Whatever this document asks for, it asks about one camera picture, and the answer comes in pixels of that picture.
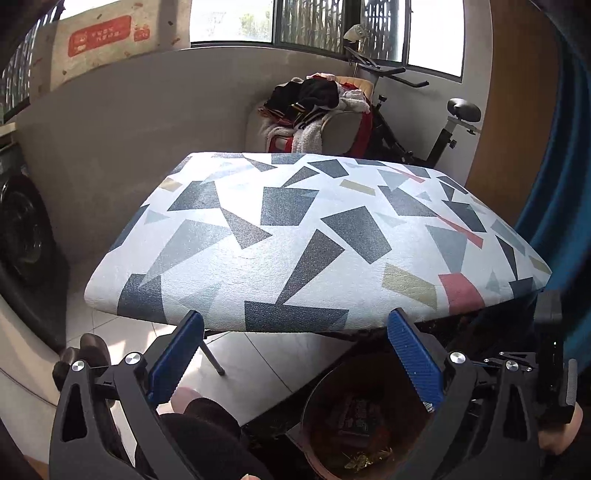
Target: blue curtain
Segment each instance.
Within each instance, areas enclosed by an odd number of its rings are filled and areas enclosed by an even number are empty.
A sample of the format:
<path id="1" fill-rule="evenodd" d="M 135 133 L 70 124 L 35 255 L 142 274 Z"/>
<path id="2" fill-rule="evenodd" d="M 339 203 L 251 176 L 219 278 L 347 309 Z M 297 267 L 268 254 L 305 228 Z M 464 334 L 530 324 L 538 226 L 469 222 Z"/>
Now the blue curtain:
<path id="1" fill-rule="evenodd" d="M 515 230 L 563 292 L 566 358 L 591 364 L 591 76 L 559 35 L 560 80 L 550 140 Z"/>

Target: trash can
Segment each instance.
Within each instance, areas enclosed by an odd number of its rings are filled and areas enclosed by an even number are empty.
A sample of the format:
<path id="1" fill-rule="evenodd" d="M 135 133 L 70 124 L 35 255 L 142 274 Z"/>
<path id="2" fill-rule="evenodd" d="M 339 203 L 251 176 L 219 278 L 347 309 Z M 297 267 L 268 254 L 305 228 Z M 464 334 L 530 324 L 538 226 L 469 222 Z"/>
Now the trash can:
<path id="1" fill-rule="evenodd" d="M 353 357 L 328 373 L 301 420 L 306 458 L 326 480 L 386 479 L 429 415 L 398 356 Z"/>

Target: washing machine door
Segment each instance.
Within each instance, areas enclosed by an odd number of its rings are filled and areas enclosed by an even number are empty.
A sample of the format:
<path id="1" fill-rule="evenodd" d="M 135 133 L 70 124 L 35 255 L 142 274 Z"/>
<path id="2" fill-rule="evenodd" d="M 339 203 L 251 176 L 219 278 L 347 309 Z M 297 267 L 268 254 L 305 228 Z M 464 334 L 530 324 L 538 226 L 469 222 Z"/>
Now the washing machine door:
<path id="1" fill-rule="evenodd" d="M 55 252 L 41 195 L 24 175 L 10 177 L 0 193 L 0 259 L 27 285 L 51 274 Z"/>

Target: ironing board leg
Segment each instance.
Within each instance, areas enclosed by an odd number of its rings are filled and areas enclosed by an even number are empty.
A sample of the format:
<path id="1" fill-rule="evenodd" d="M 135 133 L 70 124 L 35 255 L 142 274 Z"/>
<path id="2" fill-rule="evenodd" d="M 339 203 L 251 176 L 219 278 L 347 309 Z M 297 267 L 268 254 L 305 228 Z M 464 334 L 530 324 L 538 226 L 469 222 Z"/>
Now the ironing board leg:
<path id="1" fill-rule="evenodd" d="M 220 375 L 226 375 L 226 371 L 217 362 L 216 358 L 213 356 L 212 351 L 209 349 L 209 347 L 205 344 L 203 340 L 201 340 L 199 348 L 202 350 L 203 354 L 207 357 L 207 359 L 211 362 L 213 367 L 216 369 L 217 373 Z"/>

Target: geometric pattern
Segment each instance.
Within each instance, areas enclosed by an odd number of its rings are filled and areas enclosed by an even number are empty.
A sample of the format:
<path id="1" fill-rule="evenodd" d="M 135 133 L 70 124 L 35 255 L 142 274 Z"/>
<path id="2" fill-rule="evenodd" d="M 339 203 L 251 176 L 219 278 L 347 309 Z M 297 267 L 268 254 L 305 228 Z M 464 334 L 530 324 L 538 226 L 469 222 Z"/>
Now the geometric pattern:
<path id="1" fill-rule="evenodd" d="M 509 265 L 511 266 L 511 270 L 513 271 L 513 275 L 515 276 L 515 279 L 517 280 L 518 279 L 518 277 L 517 277 L 517 262 L 515 260 L 515 251 L 502 238 L 496 237 L 496 239 L 499 241 L 499 245 L 503 249 L 503 253 L 505 254 L 505 258 L 509 262 Z"/>
<path id="2" fill-rule="evenodd" d="M 263 163 L 260 161 L 256 161 L 256 160 L 252 160 L 250 158 L 246 159 L 253 167 L 255 167 L 258 171 L 267 171 L 267 170 L 273 170 L 273 168 L 277 168 L 274 167 L 273 165 L 269 165 L 267 163 Z"/>
<path id="3" fill-rule="evenodd" d="M 185 220 L 166 243 L 142 282 L 151 281 L 231 234 L 231 230 L 223 226 Z"/>
<path id="4" fill-rule="evenodd" d="M 261 225 L 299 225 L 317 193 L 318 190 L 264 187 Z"/>
<path id="5" fill-rule="evenodd" d="M 357 183 L 355 181 L 344 179 L 340 183 L 340 186 L 345 187 L 346 189 L 355 190 L 356 192 L 366 193 L 367 195 L 372 195 L 375 197 L 375 190 L 373 188 L 366 187 L 365 185 L 361 185 L 360 183 Z"/>
<path id="6" fill-rule="evenodd" d="M 414 181 L 417 181 L 419 183 L 423 183 L 425 181 L 425 179 L 422 179 L 422 178 L 417 177 L 415 175 L 411 175 L 407 171 L 402 171 L 402 170 L 399 170 L 398 168 L 393 168 L 393 167 L 390 167 L 390 168 L 393 169 L 393 170 L 396 170 L 398 173 L 401 173 L 405 177 L 408 177 L 409 179 L 413 179 Z"/>
<path id="7" fill-rule="evenodd" d="M 287 180 L 283 185 L 281 185 L 281 188 L 285 188 L 285 187 L 288 187 L 289 185 L 292 185 L 292 184 L 297 183 L 299 181 L 309 179 L 310 177 L 313 177 L 314 175 L 318 175 L 318 172 L 314 171 L 308 167 L 302 167 L 301 169 L 299 169 L 295 173 L 295 175 L 290 177 L 289 180 Z"/>
<path id="8" fill-rule="evenodd" d="M 148 208 L 149 206 L 150 206 L 150 204 L 143 205 L 139 208 L 139 210 L 137 212 L 135 212 L 135 214 L 133 215 L 133 217 L 131 218 L 129 223 L 127 225 L 125 225 L 125 228 L 117 237 L 117 240 L 115 240 L 113 245 L 111 245 L 111 248 L 109 248 L 109 252 L 112 252 L 115 248 L 123 245 L 123 242 L 125 242 L 125 239 L 129 235 L 129 233 L 132 231 L 135 224 L 138 223 L 138 220 L 144 214 L 144 211 L 146 210 L 146 208 Z"/>
<path id="9" fill-rule="evenodd" d="M 386 263 L 382 286 L 413 300 L 420 301 L 434 310 L 437 308 L 435 285 L 394 265 Z"/>
<path id="10" fill-rule="evenodd" d="M 416 167 L 414 165 L 406 165 L 406 168 L 413 172 L 417 177 L 423 177 L 424 179 L 430 179 L 431 176 L 426 168 Z"/>
<path id="11" fill-rule="evenodd" d="M 220 200 L 217 198 L 215 183 L 192 181 L 168 208 L 168 211 L 219 207 Z"/>
<path id="12" fill-rule="evenodd" d="M 173 171 L 92 275 L 92 307 L 171 324 L 196 309 L 217 330 L 370 329 L 396 307 L 413 322 L 464 314 L 551 274 L 493 211 L 429 168 L 193 153 Z"/>
<path id="13" fill-rule="evenodd" d="M 336 213 L 320 220 L 331 227 L 368 264 L 392 250 L 366 207 Z"/>
<path id="14" fill-rule="evenodd" d="M 428 202 L 430 202 L 430 201 L 431 201 L 431 197 L 429 196 L 429 194 L 428 194 L 427 192 L 421 192 L 421 193 L 419 193 L 419 194 L 417 195 L 417 198 L 418 198 L 418 199 L 423 199 L 423 200 L 426 200 L 426 201 L 428 201 Z"/>
<path id="15" fill-rule="evenodd" d="M 453 198 L 453 192 L 455 192 L 455 189 L 453 187 L 450 187 L 447 183 L 443 183 L 442 181 L 439 183 L 441 184 L 441 187 L 443 188 L 443 191 L 445 192 L 447 199 L 451 200 Z"/>
<path id="16" fill-rule="evenodd" d="M 170 177 L 166 177 L 164 179 L 164 181 L 158 185 L 159 188 L 164 189 L 164 190 L 168 190 L 169 192 L 174 192 L 176 191 L 179 187 L 182 187 L 183 184 L 179 183 L 173 179 L 171 179 Z"/>
<path id="17" fill-rule="evenodd" d="M 534 277 L 522 278 L 521 280 L 510 281 L 509 285 L 513 290 L 513 297 L 522 297 L 535 290 Z"/>
<path id="18" fill-rule="evenodd" d="M 271 236 L 270 233 L 265 232 L 256 225 L 247 222 L 238 215 L 234 215 L 232 212 L 228 212 L 223 208 L 221 210 L 228 223 L 228 226 L 230 227 L 230 230 L 234 234 L 234 237 L 236 237 L 240 248 L 247 248 Z"/>
<path id="19" fill-rule="evenodd" d="M 531 264 L 534 266 L 534 268 L 536 270 L 547 273 L 548 275 L 550 275 L 552 273 L 552 271 L 548 268 L 548 265 L 546 265 L 544 262 L 541 262 L 540 260 L 532 257 L 531 255 L 530 255 L 530 260 L 531 260 Z"/>
<path id="20" fill-rule="evenodd" d="M 382 193 L 389 201 L 394 211 L 402 216 L 422 216 L 422 217 L 436 217 L 437 214 L 423 203 L 419 202 L 412 195 L 397 188 L 390 190 L 382 185 L 378 186 Z"/>
<path id="21" fill-rule="evenodd" d="M 398 187 L 400 187 L 400 185 L 408 180 L 408 177 L 389 170 L 379 170 L 379 174 L 382 176 L 384 182 L 386 182 L 386 185 L 391 192 L 396 190 Z"/>
<path id="22" fill-rule="evenodd" d="M 468 239 L 455 230 L 439 228 L 438 226 L 427 225 L 427 230 L 433 237 L 443 260 L 451 273 L 460 273 L 466 253 Z"/>
<path id="23" fill-rule="evenodd" d="M 473 232 L 486 232 L 486 229 L 472 208 L 472 205 L 468 203 L 451 202 L 448 200 L 443 200 L 443 203 L 451 208 L 451 210 L 462 219 L 470 230 Z"/>
<path id="24" fill-rule="evenodd" d="M 457 225 L 456 223 L 453 223 L 449 220 L 447 220 L 446 218 L 443 217 L 439 217 L 441 220 L 443 220 L 444 222 L 446 222 L 450 227 L 452 227 L 456 232 L 461 232 L 464 235 L 466 235 L 467 239 L 472 242 L 474 245 L 476 245 L 478 248 L 482 249 L 482 245 L 484 244 L 484 240 L 479 237 L 478 235 L 475 235 L 474 233 L 472 233 L 470 230 L 466 230 L 464 227 L 461 227 L 459 225 Z"/>
<path id="25" fill-rule="evenodd" d="M 158 213 L 158 212 L 153 212 L 152 210 L 148 210 L 148 213 L 146 213 L 146 220 L 144 220 L 144 224 L 147 225 L 148 223 L 155 223 L 155 222 L 159 222 L 160 220 L 165 220 L 167 218 L 166 215 L 162 215 L 162 213 Z"/>
<path id="26" fill-rule="evenodd" d="M 517 237 L 513 235 L 505 225 L 500 223 L 499 220 L 495 220 L 495 222 L 491 225 L 491 230 L 503 237 L 507 243 L 516 248 L 521 253 L 521 255 L 525 255 L 525 246 L 519 240 L 517 240 Z"/>
<path id="27" fill-rule="evenodd" d="M 149 322 L 167 323 L 162 305 L 160 277 L 143 283 L 144 275 L 131 274 L 117 302 L 117 315 Z"/>
<path id="28" fill-rule="evenodd" d="M 447 295 L 449 315 L 473 312 L 485 307 L 476 287 L 461 273 L 442 274 L 439 279 Z"/>
<path id="29" fill-rule="evenodd" d="M 496 278 L 495 275 L 495 271 L 493 270 L 491 272 L 491 276 L 488 279 L 488 282 L 486 283 L 486 287 L 487 290 L 493 291 L 495 293 L 498 293 L 499 295 L 501 294 L 501 286 L 499 285 L 499 281 Z"/>
<path id="30" fill-rule="evenodd" d="M 343 330 L 348 310 L 323 309 L 245 300 L 249 332 L 328 332 Z"/>
<path id="31" fill-rule="evenodd" d="M 287 302 L 344 251 L 342 246 L 333 242 L 320 230 L 315 231 L 294 271 L 281 290 L 277 303 Z"/>
<path id="32" fill-rule="evenodd" d="M 334 179 L 349 175 L 336 158 L 333 158 L 332 160 L 313 161 L 309 162 L 308 165 L 318 168 L 318 170 L 323 171 Z"/>
<path id="33" fill-rule="evenodd" d="M 460 192 L 462 192 L 464 195 L 466 195 L 468 193 L 468 191 L 464 187 L 462 187 L 461 185 L 457 184 L 450 177 L 437 177 L 437 179 L 440 180 L 440 181 L 443 181 L 443 182 L 447 183 L 448 185 L 451 185 L 456 190 L 460 190 Z"/>

